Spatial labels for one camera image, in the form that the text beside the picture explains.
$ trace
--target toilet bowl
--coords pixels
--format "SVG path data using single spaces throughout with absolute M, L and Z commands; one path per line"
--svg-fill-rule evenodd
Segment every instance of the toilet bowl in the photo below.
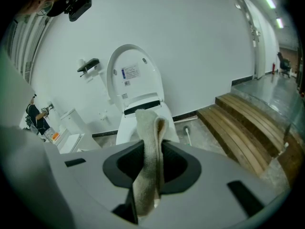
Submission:
M 136 131 L 137 109 L 155 111 L 168 120 L 165 139 L 179 142 L 172 114 L 164 102 L 161 75 L 151 57 L 140 47 L 126 44 L 111 55 L 107 67 L 108 95 L 122 113 L 116 144 L 130 142 Z

